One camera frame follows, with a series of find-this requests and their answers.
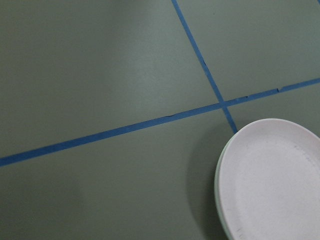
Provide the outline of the pink plate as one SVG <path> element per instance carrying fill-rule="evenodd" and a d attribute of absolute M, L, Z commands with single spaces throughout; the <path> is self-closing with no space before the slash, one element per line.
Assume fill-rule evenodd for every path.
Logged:
<path fill-rule="evenodd" d="M 247 124 L 224 153 L 219 194 L 233 240 L 319 239 L 319 137 L 284 119 Z"/>

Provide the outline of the cream plate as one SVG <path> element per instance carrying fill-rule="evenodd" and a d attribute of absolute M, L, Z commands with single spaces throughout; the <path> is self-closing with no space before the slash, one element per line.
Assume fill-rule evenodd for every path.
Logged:
<path fill-rule="evenodd" d="M 215 206 L 216 206 L 216 211 L 217 211 L 217 215 L 219 217 L 219 221 L 221 223 L 221 226 L 223 228 L 223 231 L 226 235 L 226 238 L 228 240 L 233 240 L 233 236 L 230 233 L 230 230 L 228 228 L 228 224 L 226 222 L 224 213 L 223 213 L 223 208 L 222 208 L 222 202 L 221 202 L 221 197 L 220 197 L 220 188 L 219 188 L 219 177 L 220 177 L 220 168 L 221 168 L 221 164 L 222 164 L 222 159 L 224 157 L 225 151 L 228 147 L 228 145 L 230 144 L 231 140 L 235 137 L 235 135 L 233 135 L 225 144 L 225 146 L 223 147 L 221 154 L 218 158 L 217 161 L 217 165 L 215 168 L 215 173 L 214 173 L 214 199 L 215 199 Z"/>

